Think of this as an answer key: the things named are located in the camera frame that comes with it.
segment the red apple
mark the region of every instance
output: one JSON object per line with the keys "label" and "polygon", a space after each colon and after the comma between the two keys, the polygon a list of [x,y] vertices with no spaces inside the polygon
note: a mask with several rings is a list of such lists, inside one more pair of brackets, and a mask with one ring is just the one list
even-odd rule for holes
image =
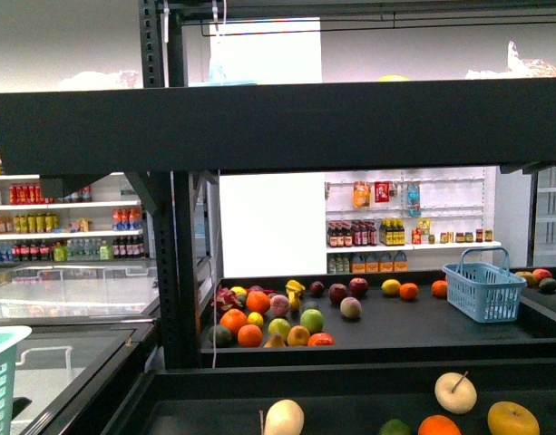
{"label": "red apple", "polygon": [[368,281],[364,278],[352,278],[348,288],[355,298],[364,297],[368,291]]}
{"label": "red apple", "polygon": [[348,297],[348,289],[344,284],[332,284],[328,294],[332,305],[338,306],[345,297]]}
{"label": "red apple", "polygon": [[314,281],[312,284],[310,284],[310,292],[312,292],[312,295],[316,297],[320,297],[322,294],[324,294],[324,290],[324,285],[320,281]]}

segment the yellow apple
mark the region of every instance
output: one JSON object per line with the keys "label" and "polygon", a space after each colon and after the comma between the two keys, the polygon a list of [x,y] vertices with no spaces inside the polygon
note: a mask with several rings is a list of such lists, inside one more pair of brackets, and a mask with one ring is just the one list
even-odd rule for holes
{"label": "yellow apple", "polygon": [[540,425],[527,409],[512,401],[498,401],[487,413],[492,435],[540,435]]}
{"label": "yellow apple", "polygon": [[477,402],[477,391],[466,375],[445,373],[434,385],[434,395],[439,404],[453,414],[465,414]]}

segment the orange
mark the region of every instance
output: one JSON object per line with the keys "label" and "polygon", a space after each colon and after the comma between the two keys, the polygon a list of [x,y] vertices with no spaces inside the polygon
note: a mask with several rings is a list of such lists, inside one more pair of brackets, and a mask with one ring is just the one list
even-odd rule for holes
{"label": "orange", "polygon": [[443,280],[435,281],[431,286],[431,290],[435,297],[447,297],[447,282]]}
{"label": "orange", "polygon": [[444,415],[432,415],[423,420],[418,435],[461,435],[461,431]]}
{"label": "orange", "polygon": [[405,283],[400,286],[398,293],[405,301],[412,301],[419,295],[419,287],[413,283]]}
{"label": "orange", "polygon": [[237,337],[241,326],[248,324],[248,317],[237,308],[231,308],[221,317],[219,324],[226,326],[231,331],[231,335]]}
{"label": "orange", "polygon": [[269,296],[263,292],[250,292],[245,305],[253,313],[264,314],[269,309]]}
{"label": "orange", "polygon": [[259,326],[246,324],[239,329],[238,343],[243,347],[259,347],[263,341],[263,333]]}
{"label": "orange", "polygon": [[336,341],[329,333],[315,333],[307,341],[308,346],[333,346],[334,344]]}

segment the green apple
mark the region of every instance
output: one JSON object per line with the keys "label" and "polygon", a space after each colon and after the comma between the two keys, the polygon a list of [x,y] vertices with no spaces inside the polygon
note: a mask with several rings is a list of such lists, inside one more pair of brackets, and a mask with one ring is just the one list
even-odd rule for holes
{"label": "green apple", "polygon": [[276,318],[269,322],[268,332],[270,334],[279,334],[284,340],[288,339],[289,330],[292,329],[286,319]]}
{"label": "green apple", "polygon": [[310,308],[302,313],[299,324],[305,326],[311,334],[319,333],[324,328],[324,316],[318,310]]}
{"label": "green apple", "polygon": [[411,435],[411,428],[399,419],[392,419],[382,425],[378,435]]}

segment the blue basket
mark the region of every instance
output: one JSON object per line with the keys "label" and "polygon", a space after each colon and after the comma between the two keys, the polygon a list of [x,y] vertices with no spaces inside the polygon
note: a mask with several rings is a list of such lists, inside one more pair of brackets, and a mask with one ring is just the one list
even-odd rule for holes
{"label": "blue basket", "polygon": [[[499,267],[486,263],[465,263],[471,252],[503,251]],[[472,248],[461,254],[459,263],[444,265],[447,301],[475,322],[512,322],[517,319],[522,288],[526,281],[510,272],[510,256],[502,247]]]}
{"label": "blue basket", "polygon": [[0,327],[0,435],[9,434],[12,423],[15,347],[31,332],[28,326]]}

